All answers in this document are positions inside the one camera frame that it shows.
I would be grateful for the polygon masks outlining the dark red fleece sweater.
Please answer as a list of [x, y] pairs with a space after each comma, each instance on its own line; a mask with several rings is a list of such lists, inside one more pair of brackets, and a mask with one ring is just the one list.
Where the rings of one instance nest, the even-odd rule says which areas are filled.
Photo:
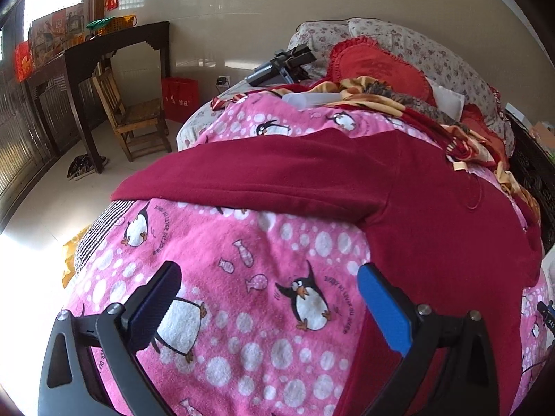
[[481, 312], [499, 410], [511, 411], [521, 376], [521, 298], [539, 279], [541, 230], [521, 198], [455, 170], [438, 147], [397, 130], [214, 142], [166, 156], [113, 196], [355, 224], [374, 264], [413, 302], [445, 315]]

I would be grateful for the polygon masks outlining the pink penguin print blanket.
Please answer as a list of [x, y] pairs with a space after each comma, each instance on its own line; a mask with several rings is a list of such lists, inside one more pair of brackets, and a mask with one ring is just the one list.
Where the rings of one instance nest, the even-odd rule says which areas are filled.
[[[402, 131], [438, 147], [455, 170], [504, 192], [490, 168], [461, 163], [400, 120], [346, 107], [299, 110], [266, 92], [231, 104], [194, 147], [325, 129], [350, 138]], [[355, 224], [161, 198], [134, 201], [78, 274], [69, 308], [98, 313], [129, 298], [165, 261], [178, 264], [180, 290], [139, 356], [176, 413], [348, 415], [349, 392], [375, 396], [385, 384], [400, 356], [358, 291], [358, 270], [374, 262]], [[536, 285], [522, 293], [521, 376], [511, 411], [546, 362], [547, 329], [536, 311], [546, 294], [540, 269]]]

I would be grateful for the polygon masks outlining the red heart pillow right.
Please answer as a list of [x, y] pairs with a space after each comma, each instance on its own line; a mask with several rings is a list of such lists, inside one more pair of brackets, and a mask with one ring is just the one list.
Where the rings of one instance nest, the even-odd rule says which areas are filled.
[[503, 142], [501, 138], [498, 137], [498, 134], [494, 133], [494, 131], [491, 131], [486, 126], [483, 114], [477, 105], [467, 103], [463, 108], [460, 122], [467, 128], [478, 133], [482, 138], [488, 140], [490, 144], [493, 145], [495, 142], [499, 142], [501, 146], [503, 146]]

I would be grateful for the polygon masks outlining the dark slippers on floor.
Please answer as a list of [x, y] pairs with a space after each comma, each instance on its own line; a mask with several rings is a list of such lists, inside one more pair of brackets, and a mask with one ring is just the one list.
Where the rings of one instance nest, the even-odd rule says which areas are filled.
[[96, 173], [96, 168], [87, 154], [76, 156], [68, 169], [67, 180], [79, 180]]

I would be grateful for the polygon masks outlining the floral quilt pile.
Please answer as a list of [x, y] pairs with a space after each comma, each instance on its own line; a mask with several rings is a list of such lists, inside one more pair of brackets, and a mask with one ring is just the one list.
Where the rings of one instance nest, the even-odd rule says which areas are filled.
[[288, 47], [306, 44], [316, 60], [306, 66], [309, 76], [325, 76], [332, 48], [348, 38], [367, 37], [379, 46], [422, 71], [439, 86], [462, 94], [477, 105], [486, 127], [498, 135], [507, 155], [514, 152], [514, 132], [501, 107], [498, 91], [460, 55], [418, 31], [376, 18], [304, 21], [296, 28]]

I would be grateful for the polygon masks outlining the small wooden chair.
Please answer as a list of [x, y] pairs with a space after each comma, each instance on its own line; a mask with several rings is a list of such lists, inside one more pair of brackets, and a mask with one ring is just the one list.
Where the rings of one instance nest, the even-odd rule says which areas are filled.
[[126, 105], [110, 68], [94, 75], [91, 82], [119, 146], [130, 163], [149, 154], [172, 152], [160, 99]]

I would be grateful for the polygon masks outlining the red yellow patterned blanket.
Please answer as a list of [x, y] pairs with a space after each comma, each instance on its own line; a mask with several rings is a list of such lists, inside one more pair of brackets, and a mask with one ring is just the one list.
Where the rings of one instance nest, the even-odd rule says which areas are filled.
[[304, 97], [318, 99], [327, 94], [331, 101], [326, 102], [325, 107], [374, 110], [407, 123], [446, 146], [449, 154], [457, 160], [480, 163], [492, 169], [501, 189], [509, 196], [521, 198], [534, 218], [539, 220], [541, 212], [537, 201], [509, 171], [503, 141], [485, 126], [480, 109], [474, 104], [465, 105], [461, 119], [457, 121], [438, 107], [432, 86], [426, 88], [428, 97], [420, 99], [413, 93], [397, 92], [386, 82], [361, 76], [338, 83], [321, 81], [310, 86], [283, 85], [264, 91], [289, 102]]

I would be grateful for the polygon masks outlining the red paper bag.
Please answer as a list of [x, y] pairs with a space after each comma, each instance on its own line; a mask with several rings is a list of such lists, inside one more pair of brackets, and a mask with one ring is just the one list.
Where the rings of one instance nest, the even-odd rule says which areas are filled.
[[168, 77], [162, 80], [165, 118], [185, 123], [200, 108], [198, 81]]

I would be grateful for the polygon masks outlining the dark wooden console table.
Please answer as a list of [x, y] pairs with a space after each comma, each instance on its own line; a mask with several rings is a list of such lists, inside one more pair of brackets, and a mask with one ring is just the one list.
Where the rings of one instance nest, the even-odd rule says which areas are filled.
[[142, 42], [145, 42], [152, 50], [159, 53], [160, 78], [162, 80], [168, 78], [170, 76], [169, 34], [170, 22], [159, 21], [158, 23], [136, 25], [105, 36], [94, 37], [56, 55], [49, 62], [37, 68], [25, 80], [25, 91], [33, 103], [34, 110], [41, 122], [41, 127], [46, 134], [48, 145], [54, 152], [54, 156], [59, 158], [61, 153], [41, 105], [41, 94], [44, 93], [48, 83], [57, 77], [63, 79], [77, 131], [86, 147], [86, 153], [92, 161], [94, 170], [97, 174], [101, 174], [103, 173], [103, 162], [87, 123], [79, 85], [92, 77], [96, 66], [102, 62], [103, 57]]

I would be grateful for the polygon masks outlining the translucent plastic tube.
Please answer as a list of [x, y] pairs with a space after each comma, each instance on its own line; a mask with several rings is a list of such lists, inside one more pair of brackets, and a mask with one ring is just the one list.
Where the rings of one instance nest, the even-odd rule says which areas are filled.
[[327, 92], [287, 93], [282, 97], [282, 100], [296, 109], [304, 110], [332, 102], [340, 102], [341, 94]]

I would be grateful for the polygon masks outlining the red box on table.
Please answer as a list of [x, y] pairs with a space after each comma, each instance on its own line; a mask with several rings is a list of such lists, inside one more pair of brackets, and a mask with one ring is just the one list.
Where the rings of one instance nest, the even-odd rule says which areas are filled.
[[14, 68], [19, 83], [26, 80], [34, 71], [33, 57], [29, 41], [20, 42], [14, 51]]

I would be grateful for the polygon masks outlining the framed picture leaning on table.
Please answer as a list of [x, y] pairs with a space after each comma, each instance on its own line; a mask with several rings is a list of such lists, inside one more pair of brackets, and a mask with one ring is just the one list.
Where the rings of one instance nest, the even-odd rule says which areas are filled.
[[83, 43], [85, 38], [82, 3], [32, 21], [29, 44], [34, 66], [41, 67], [64, 50]]

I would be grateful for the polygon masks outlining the black folded tripod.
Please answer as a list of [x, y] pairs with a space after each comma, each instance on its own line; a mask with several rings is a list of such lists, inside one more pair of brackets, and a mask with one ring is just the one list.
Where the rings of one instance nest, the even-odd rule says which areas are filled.
[[279, 50], [267, 62], [257, 66], [246, 81], [250, 86], [262, 86], [280, 78], [282, 83], [295, 84], [309, 79], [304, 69], [316, 60], [307, 44], [300, 44], [291, 50]]

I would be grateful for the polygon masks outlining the yellow woven basket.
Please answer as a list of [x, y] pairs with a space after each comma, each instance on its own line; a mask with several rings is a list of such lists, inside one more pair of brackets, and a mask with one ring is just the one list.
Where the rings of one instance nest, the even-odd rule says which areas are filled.
[[99, 25], [94, 29], [97, 37], [106, 36], [124, 29], [132, 28], [137, 24], [134, 14], [118, 17], [109, 17], [99, 21]]

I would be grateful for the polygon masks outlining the wall power outlet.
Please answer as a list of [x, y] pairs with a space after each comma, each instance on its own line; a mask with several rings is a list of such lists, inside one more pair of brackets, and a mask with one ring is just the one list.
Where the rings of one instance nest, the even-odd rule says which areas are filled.
[[220, 75], [216, 78], [215, 85], [217, 87], [230, 88], [230, 77], [227, 75]]

